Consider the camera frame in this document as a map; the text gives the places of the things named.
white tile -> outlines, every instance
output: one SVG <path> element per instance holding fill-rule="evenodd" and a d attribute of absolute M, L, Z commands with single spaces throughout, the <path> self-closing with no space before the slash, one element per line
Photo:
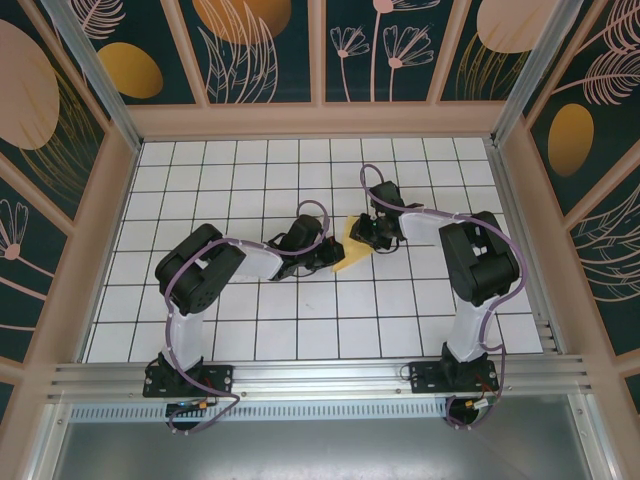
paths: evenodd
<path fill-rule="evenodd" d="M 378 322 L 375 318 L 350 318 L 338 321 L 340 358 L 380 357 Z"/>
<path fill-rule="evenodd" d="M 259 320 L 296 318 L 298 306 L 295 283 L 264 283 L 260 285 Z"/>
<path fill-rule="evenodd" d="M 300 188 L 330 187 L 331 168 L 329 163 L 300 164 Z"/>
<path fill-rule="evenodd" d="M 456 317 L 420 317 L 420 333 L 425 357 L 442 355 L 442 344 L 449 339 Z"/>
<path fill-rule="evenodd" d="M 469 202 L 464 187 L 435 187 L 436 208 L 449 213 L 469 213 Z"/>
<path fill-rule="evenodd" d="M 520 283 L 520 280 L 512 284 L 509 291 L 514 291 L 518 283 Z M 515 297 L 499 305 L 496 311 L 498 313 L 531 313 L 531 304 L 529 303 L 527 290 L 524 289 L 520 291 Z"/>
<path fill-rule="evenodd" d="M 169 170 L 169 180 L 167 180 L 167 192 L 197 190 L 199 182 L 200 167 L 172 166 Z"/>
<path fill-rule="evenodd" d="M 419 315 L 454 315 L 453 295 L 449 280 L 415 280 Z"/>
<path fill-rule="evenodd" d="M 233 164 L 236 156 L 236 142 L 207 142 L 204 152 L 205 165 Z"/>
<path fill-rule="evenodd" d="M 473 213 L 485 210 L 492 213 L 502 213 L 502 205 L 496 187 L 467 187 L 467 194 Z"/>
<path fill-rule="evenodd" d="M 462 161 L 460 168 L 466 185 L 495 185 L 489 162 Z"/>
<path fill-rule="evenodd" d="M 456 152 L 460 160 L 486 160 L 487 152 L 481 138 L 455 138 Z"/>
<path fill-rule="evenodd" d="M 409 247 L 411 273 L 414 279 L 448 278 L 449 271 L 439 247 Z"/>
<path fill-rule="evenodd" d="M 216 322 L 202 324 L 202 356 L 205 362 L 213 360 L 213 341 L 216 336 Z"/>
<path fill-rule="evenodd" d="M 180 220 L 193 218 L 197 192 L 167 192 L 162 202 L 160 218 Z"/>
<path fill-rule="evenodd" d="M 205 142 L 177 142 L 171 165 L 200 165 Z"/>
<path fill-rule="evenodd" d="M 416 314 L 411 280 L 376 282 L 376 296 L 380 317 L 404 317 Z"/>
<path fill-rule="evenodd" d="M 362 164 L 353 163 L 353 162 L 337 163 L 332 165 L 331 176 L 333 178 L 333 188 L 360 187 L 361 186 L 360 185 L 360 169 L 361 168 L 362 168 Z"/>
<path fill-rule="evenodd" d="M 342 237 L 337 238 L 339 242 L 342 242 Z M 373 280 L 373 269 L 371 267 L 371 259 L 369 257 L 363 258 L 359 262 L 348 266 L 342 270 L 336 272 L 336 278 L 340 280 Z"/>
<path fill-rule="evenodd" d="M 363 138 L 362 156 L 365 162 L 393 162 L 390 138 Z"/>
<path fill-rule="evenodd" d="M 421 138 L 394 138 L 393 153 L 396 161 L 425 159 Z"/>
<path fill-rule="evenodd" d="M 139 322 L 165 322 L 167 320 L 167 304 L 157 285 L 144 287 Z"/>
<path fill-rule="evenodd" d="M 191 234 L 191 220 L 161 220 L 158 223 L 154 250 L 173 250 Z"/>
<path fill-rule="evenodd" d="M 151 252 L 118 252 L 114 255 L 110 285 L 142 285 Z"/>
<path fill-rule="evenodd" d="M 268 165 L 267 188 L 298 188 L 298 164 Z"/>
<path fill-rule="evenodd" d="M 329 160 L 328 139 L 300 140 L 300 163 L 329 162 Z"/>
<path fill-rule="evenodd" d="M 533 315 L 498 315 L 498 321 L 507 353 L 542 353 Z"/>
<path fill-rule="evenodd" d="M 170 165 L 173 142 L 149 142 L 144 144 L 140 165 Z"/>
<path fill-rule="evenodd" d="M 396 164 L 399 187 L 428 187 L 431 185 L 427 162 L 400 162 Z"/>
<path fill-rule="evenodd" d="M 315 200 L 316 202 L 320 202 L 324 208 L 327 209 L 329 215 L 333 215 L 333 195 L 331 194 L 331 189 L 329 188 L 320 188 L 320 189 L 312 189 L 312 190 L 300 190 L 300 202 L 302 203 L 305 200 Z M 306 205 L 302 207 L 302 213 L 312 213 L 320 211 L 319 207 L 315 205 Z"/>
<path fill-rule="evenodd" d="M 376 316 L 372 282 L 338 282 L 338 317 Z"/>
<path fill-rule="evenodd" d="M 233 172 L 234 190 L 264 190 L 266 165 L 236 165 Z"/>
<path fill-rule="evenodd" d="M 361 188 L 341 188 L 333 191 L 333 214 L 337 217 L 359 217 L 367 211 L 367 201 Z"/>
<path fill-rule="evenodd" d="M 256 322 L 218 322 L 213 360 L 253 360 Z"/>
<path fill-rule="evenodd" d="M 496 217 L 496 220 L 498 221 L 498 225 L 500 226 L 500 230 L 502 230 L 502 232 L 506 234 L 507 237 L 511 238 L 511 234 L 509 233 L 509 225 L 507 225 L 507 219 L 504 216 L 504 214 L 497 213 L 495 214 L 495 217 Z"/>
<path fill-rule="evenodd" d="M 451 138 L 423 138 L 427 160 L 457 160 Z"/>
<path fill-rule="evenodd" d="M 135 322 L 141 298 L 141 286 L 105 288 L 98 322 Z"/>
<path fill-rule="evenodd" d="M 126 220 L 157 220 L 162 205 L 162 193 L 132 193 Z"/>
<path fill-rule="evenodd" d="M 238 142 L 236 150 L 236 164 L 238 163 L 266 163 L 267 141 L 248 140 Z"/>
<path fill-rule="evenodd" d="M 259 218 L 232 218 L 227 226 L 226 236 L 240 240 L 261 241 L 262 220 Z"/>
<path fill-rule="evenodd" d="M 292 217 L 296 214 L 297 206 L 298 190 L 267 190 L 264 193 L 265 218 Z"/>
<path fill-rule="evenodd" d="M 229 218 L 262 217 L 264 209 L 264 190 L 231 192 L 231 211 Z"/>
<path fill-rule="evenodd" d="M 362 148 L 359 138 L 331 139 L 332 162 L 361 162 Z"/>
<path fill-rule="evenodd" d="M 400 190 L 400 196 L 405 205 L 420 203 L 426 208 L 435 208 L 436 206 L 431 187 L 404 187 Z"/>
<path fill-rule="evenodd" d="M 127 362 L 135 326 L 135 323 L 96 325 L 88 363 Z"/>
<path fill-rule="evenodd" d="M 262 241 L 268 242 L 279 233 L 287 233 L 295 218 L 265 218 L 262 225 Z"/>
<path fill-rule="evenodd" d="M 409 258 L 407 249 L 402 246 L 397 252 L 390 254 L 373 254 L 373 268 L 376 280 L 409 280 Z"/>
<path fill-rule="evenodd" d="M 335 284 L 299 284 L 298 318 L 336 318 Z"/>
<path fill-rule="evenodd" d="M 374 165 L 378 168 L 378 170 L 380 170 L 380 173 L 382 173 L 382 177 L 384 178 L 384 181 L 390 181 L 395 183 L 396 185 L 398 184 L 398 175 L 396 173 L 396 164 L 393 162 L 376 162 L 376 163 L 370 163 L 370 165 Z M 357 187 L 361 187 L 362 184 L 360 183 L 360 168 L 358 168 L 358 173 L 356 174 L 356 182 L 357 182 Z M 374 169 L 372 168 L 367 168 L 365 170 L 365 179 L 367 180 L 367 186 L 368 187 L 375 187 L 376 185 L 378 185 L 380 182 L 380 175 L 378 175 L 378 172 L 376 172 Z"/>
<path fill-rule="evenodd" d="M 218 320 L 254 320 L 258 309 L 258 285 L 227 285 L 219 302 Z"/>
<path fill-rule="evenodd" d="M 298 163 L 298 140 L 269 140 L 269 163 Z"/>
<path fill-rule="evenodd" d="M 231 190 L 233 165 L 205 165 L 198 190 Z"/>
<path fill-rule="evenodd" d="M 138 323 L 129 361 L 150 362 L 157 358 L 165 343 L 164 329 L 164 323 Z"/>
<path fill-rule="evenodd" d="M 338 358 L 338 324 L 335 320 L 298 322 L 298 358 L 322 360 Z"/>
<path fill-rule="evenodd" d="M 93 342 L 93 335 L 96 332 L 96 324 L 91 325 L 91 329 L 89 330 L 89 336 L 87 337 L 87 343 L 85 344 L 84 350 L 82 352 L 82 363 L 87 363 L 89 361 L 89 353 L 91 352 L 91 342 Z"/>
<path fill-rule="evenodd" d="M 151 250 L 157 223 L 145 220 L 123 222 L 117 250 Z"/>
<path fill-rule="evenodd" d="M 420 329 L 418 319 L 381 318 L 380 344 L 383 357 L 420 357 Z"/>
<path fill-rule="evenodd" d="M 258 322 L 256 360 L 295 360 L 296 321 Z"/>
<path fill-rule="evenodd" d="M 433 162 L 429 164 L 431 184 L 434 187 L 455 187 L 463 185 L 458 162 Z"/>
<path fill-rule="evenodd" d="M 160 282 L 156 278 L 155 272 L 156 267 L 160 263 L 160 261 L 167 256 L 169 252 L 153 252 L 151 254 L 151 261 L 149 262 L 149 269 L 147 270 L 147 278 L 145 279 L 145 284 L 147 285 L 158 285 Z"/>
<path fill-rule="evenodd" d="M 227 218 L 230 192 L 199 192 L 195 218 Z"/>
<path fill-rule="evenodd" d="M 162 192 L 167 184 L 169 167 L 140 167 L 133 182 L 133 192 Z"/>

dark teal wall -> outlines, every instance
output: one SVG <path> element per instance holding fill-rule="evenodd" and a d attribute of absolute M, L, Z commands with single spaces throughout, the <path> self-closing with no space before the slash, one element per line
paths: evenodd
<path fill-rule="evenodd" d="M 0 224 L 0 356 L 22 362 L 67 237 L 2 179 Z"/>

black mounting bracket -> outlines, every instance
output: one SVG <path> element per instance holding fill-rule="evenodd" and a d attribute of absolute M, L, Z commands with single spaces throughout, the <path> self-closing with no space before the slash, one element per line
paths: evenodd
<path fill-rule="evenodd" d="M 232 365 L 205 365 L 203 359 L 185 372 L 203 385 L 211 385 L 216 390 L 231 392 L 233 387 Z M 145 398 L 202 398 L 207 394 L 191 385 L 166 361 L 160 353 L 158 365 L 145 369 Z"/>

leaf illustration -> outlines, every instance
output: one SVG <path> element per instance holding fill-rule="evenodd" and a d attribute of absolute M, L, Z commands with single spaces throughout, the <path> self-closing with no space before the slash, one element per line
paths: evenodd
<path fill-rule="evenodd" d="M 217 8 L 203 0 L 201 6 L 207 23 L 220 34 L 212 38 L 199 28 L 209 54 L 205 86 L 211 100 L 214 103 L 270 102 L 278 84 L 278 59 L 267 25 L 262 19 L 256 20 L 246 3 L 245 22 L 229 0 L 220 0 Z"/>
<path fill-rule="evenodd" d="M 122 0 L 71 0 L 71 7 L 87 37 L 106 40 L 126 13 Z"/>
<path fill-rule="evenodd" d="M 616 0 L 603 36 L 607 46 L 617 53 L 634 50 L 640 43 L 640 0 Z"/>
<path fill-rule="evenodd" d="M 582 85 L 584 96 L 596 105 L 620 105 L 640 84 L 640 50 L 618 53 L 610 50 L 596 58 L 585 78 L 556 88 L 553 94 Z"/>

floral wall mural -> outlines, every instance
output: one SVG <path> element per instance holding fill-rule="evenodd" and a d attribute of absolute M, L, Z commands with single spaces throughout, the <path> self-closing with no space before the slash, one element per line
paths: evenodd
<path fill-rule="evenodd" d="M 424 101 L 450 12 L 440 0 L 328 0 L 326 101 Z"/>
<path fill-rule="evenodd" d="M 571 230 L 616 355 L 640 349 L 640 167 Z"/>
<path fill-rule="evenodd" d="M 640 138 L 640 0 L 607 4 L 531 128 L 563 213 Z"/>
<path fill-rule="evenodd" d="M 0 11 L 0 154 L 74 218 L 104 131 L 16 0 Z"/>
<path fill-rule="evenodd" d="M 557 0 L 473 0 L 441 100 L 505 100 Z"/>
<path fill-rule="evenodd" d="M 194 103 L 160 2 L 69 0 L 69 5 L 127 105 Z M 57 30 L 56 35 L 62 41 Z"/>
<path fill-rule="evenodd" d="M 209 102 L 311 101 L 306 0 L 180 0 Z"/>
<path fill-rule="evenodd" d="M 66 240 L 0 180 L 0 356 L 24 360 Z"/>

